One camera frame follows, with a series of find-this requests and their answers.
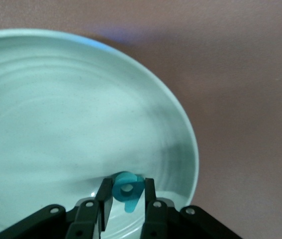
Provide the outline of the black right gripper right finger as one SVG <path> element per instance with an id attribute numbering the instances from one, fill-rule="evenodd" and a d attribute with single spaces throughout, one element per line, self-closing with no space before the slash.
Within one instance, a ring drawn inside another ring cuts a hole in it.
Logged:
<path id="1" fill-rule="evenodd" d="M 142 239 L 239 239 L 240 236 L 202 208 L 177 211 L 172 201 L 156 197 L 154 180 L 145 179 L 145 222 Z"/>

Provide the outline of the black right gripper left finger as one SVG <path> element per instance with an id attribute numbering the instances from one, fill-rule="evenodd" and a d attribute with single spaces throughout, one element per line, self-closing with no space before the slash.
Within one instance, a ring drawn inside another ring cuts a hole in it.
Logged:
<path id="1" fill-rule="evenodd" d="M 99 239 L 113 203 L 112 179 L 103 179 L 95 197 L 79 200 L 70 211 L 52 204 L 0 232 L 0 239 Z"/>

